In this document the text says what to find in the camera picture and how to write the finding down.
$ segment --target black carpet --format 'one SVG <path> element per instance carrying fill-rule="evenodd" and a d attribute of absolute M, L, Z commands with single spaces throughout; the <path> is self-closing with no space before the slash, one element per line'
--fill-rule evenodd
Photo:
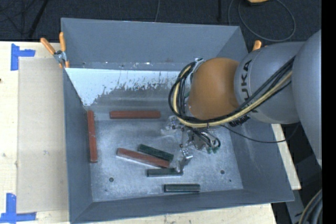
<path fill-rule="evenodd" d="M 321 0 L 271 0 L 258 6 L 240 0 L 49 0 L 36 29 L 32 29 L 43 2 L 0 0 L 0 40 L 39 41 L 46 37 L 51 42 L 58 42 L 60 19 L 69 17 L 239 25 L 251 51 L 256 39 L 264 45 L 278 41 L 305 41 L 321 29 L 322 23 Z M 302 129 L 299 133 L 288 142 L 295 163 L 312 153 Z M 305 189 L 301 191 L 305 205 L 309 201 L 307 197 L 315 194 L 319 187 L 320 177 L 307 184 L 306 192 Z M 274 205 L 275 215 L 281 219 L 279 223 L 290 223 L 285 216 L 286 210 L 281 206 Z"/>

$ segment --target yellow cable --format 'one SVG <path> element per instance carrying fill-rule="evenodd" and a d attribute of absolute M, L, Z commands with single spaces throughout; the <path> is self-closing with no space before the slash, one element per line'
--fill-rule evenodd
<path fill-rule="evenodd" d="M 183 74 L 181 74 L 180 77 L 182 77 L 188 70 L 190 69 L 187 68 Z M 242 109 L 241 111 L 239 111 L 238 113 L 227 117 L 223 120 L 219 120 L 217 122 L 209 122 L 209 123 L 191 123 L 188 122 L 180 117 L 177 117 L 178 120 L 189 127 L 193 127 L 193 128 L 205 128 L 208 126 L 216 126 L 216 125 L 220 125 L 220 124 L 224 124 L 233 120 L 236 120 L 238 118 L 240 118 L 241 116 L 245 115 L 246 113 L 248 113 L 249 111 L 253 110 L 255 107 L 257 107 L 258 105 L 260 105 L 262 102 L 264 102 L 267 98 L 271 97 L 273 93 L 275 93 L 292 75 L 292 71 L 290 71 L 282 80 L 280 80 L 278 82 L 278 84 L 276 84 L 272 89 L 270 89 L 267 93 L 265 93 L 263 96 L 261 96 L 259 99 L 257 99 L 254 103 L 252 103 L 251 105 L 249 105 L 248 107 Z M 176 104 L 176 99 L 177 99 L 177 90 L 180 86 L 180 82 L 176 85 L 175 91 L 174 91 L 174 95 L 173 95 L 173 109 L 176 113 L 177 112 L 177 104 Z"/>

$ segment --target bin floor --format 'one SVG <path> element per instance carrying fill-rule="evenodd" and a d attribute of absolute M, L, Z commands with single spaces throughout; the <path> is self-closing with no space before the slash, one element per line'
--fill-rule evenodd
<path fill-rule="evenodd" d="M 182 176 L 147 177 L 146 170 L 155 167 L 118 157 L 117 148 L 137 151 L 140 144 L 145 144 L 174 154 L 171 167 L 175 167 L 181 152 L 181 131 L 165 128 L 169 109 L 161 110 L 160 119 L 150 120 L 111 120 L 103 110 L 95 110 L 98 162 L 91 164 L 94 201 L 171 195 L 163 190 L 169 183 L 198 183 L 201 192 L 243 188 L 228 130 L 214 131 L 222 143 L 216 153 L 191 145 L 193 158 Z"/>

